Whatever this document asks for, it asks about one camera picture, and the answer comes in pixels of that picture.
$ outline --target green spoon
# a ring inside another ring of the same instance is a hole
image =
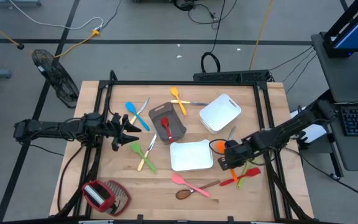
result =
[[[138,153],[138,154],[144,159],[144,161],[147,163],[147,165],[150,167],[150,169],[151,169],[153,172],[156,172],[156,171],[157,171],[157,169],[155,168],[155,166],[143,155],[142,150],[140,150],[140,145],[139,145],[139,143],[131,144],[131,149],[132,149],[132,151],[134,151],[134,153]]]

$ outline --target gray floor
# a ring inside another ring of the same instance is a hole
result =
[[[73,2],[42,1],[42,7],[27,7],[24,10],[41,22],[65,24]],[[221,1],[202,2],[219,14]],[[227,1],[227,10],[233,2]],[[117,3],[81,0],[73,25],[80,25],[94,16],[106,20]],[[232,14],[222,22],[219,38],[255,40],[268,3],[268,0],[240,0]],[[327,30],[342,12],[339,0],[275,1],[262,39],[309,41],[311,34]],[[197,9],[193,14],[197,19],[208,20],[202,9]],[[84,39],[95,26],[97,22],[82,30],[72,30],[68,38]],[[0,8],[0,28],[20,39],[59,39],[62,36],[62,29],[36,25],[14,9]],[[172,5],[146,0],[142,4],[134,4],[130,0],[123,0],[117,17],[97,38],[213,39],[214,34],[209,25],[192,23],[185,12]],[[64,49],[69,47],[70,44],[64,45]],[[194,73],[201,71],[201,55],[211,47],[205,44],[85,44],[62,57],[60,62],[78,86],[84,80],[107,79],[110,69],[116,71],[120,80],[191,80]],[[13,72],[10,80],[0,80],[0,202],[21,148],[12,138],[13,124],[31,118],[44,83],[28,50],[46,49],[54,54],[56,48],[57,44],[26,44],[26,50],[19,51],[11,44],[0,44],[0,68]],[[253,69],[272,68],[306,48],[261,45]],[[252,45],[217,45],[214,54],[221,61],[222,71],[247,70],[252,50]],[[301,59],[274,70],[276,81],[282,81]],[[286,89],[291,87],[305,63],[285,82]],[[207,60],[206,68],[212,72],[215,69],[213,62]],[[307,105],[327,88],[320,64],[314,59],[287,95],[290,108]],[[73,110],[66,109],[50,90],[40,120],[62,121],[72,115]],[[65,148],[65,142],[56,139],[40,139],[35,143],[56,152],[63,152]],[[332,172],[328,155],[314,154],[312,148],[306,156],[325,171]],[[48,215],[61,162],[60,156],[30,148],[5,220],[43,218]],[[304,172],[317,218],[327,222],[358,223],[358,195],[307,165]],[[358,189],[358,172],[345,171],[342,181]]]

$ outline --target pink spoon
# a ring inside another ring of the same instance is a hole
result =
[[[204,196],[207,196],[207,197],[210,197],[211,195],[206,192],[205,190],[201,190],[191,184],[187,184],[186,181],[183,179],[183,177],[181,177],[180,175],[178,174],[173,174],[172,175],[172,181],[176,184],[184,184],[186,186],[188,186],[189,188],[195,190],[195,191],[198,191],[199,193],[203,194]]]

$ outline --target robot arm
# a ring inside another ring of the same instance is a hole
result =
[[[100,135],[113,137],[111,147],[114,151],[117,151],[118,144],[123,145],[139,139],[124,134],[124,130],[128,132],[141,131],[128,121],[128,115],[124,115],[122,124],[120,124],[120,118],[121,116],[115,113],[110,121],[104,123],[99,113],[89,113],[82,118],[73,118],[69,122],[44,122],[26,119],[14,125],[13,137],[19,142],[37,138],[61,138],[76,139],[83,143],[89,141],[93,136]]]
[[[251,134],[241,139],[241,144],[234,140],[226,142],[224,157],[218,159],[219,165],[222,170],[240,167],[270,149],[281,149],[292,135],[311,124],[330,123],[335,117],[336,112],[327,101],[316,100],[276,128]]]

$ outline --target metal knife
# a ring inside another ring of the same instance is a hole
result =
[[[171,100],[171,103],[179,103],[178,100]],[[183,101],[181,100],[181,103],[184,104],[190,104],[190,105],[196,105],[196,106],[206,106],[209,103],[201,103],[201,102],[190,102],[190,101]]]
[[[149,152],[153,149],[155,140],[157,139],[157,134],[154,134],[154,137],[152,139],[152,141],[150,142],[149,147],[147,148],[146,153],[144,154],[144,157],[147,157],[147,155],[149,155]],[[137,166],[137,171],[141,171],[144,165],[144,159],[142,159],[139,163],[139,165]]]
[[[144,102],[144,104],[143,104],[143,106],[140,108],[140,110],[137,111],[137,114],[138,114],[138,115],[144,110],[144,108],[146,107],[146,105],[149,103],[149,100],[150,100],[150,97],[147,98],[147,100]],[[131,124],[134,124],[135,121],[136,121],[136,116],[134,116],[134,117],[131,119],[130,123],[131,123]]]
[[[236,130],[236,127],[234,126],[231,131],[230,131],[230,134],[229,134],[229,138],[227,140],[233,140],[233,137],[234,137],[234,131]]]

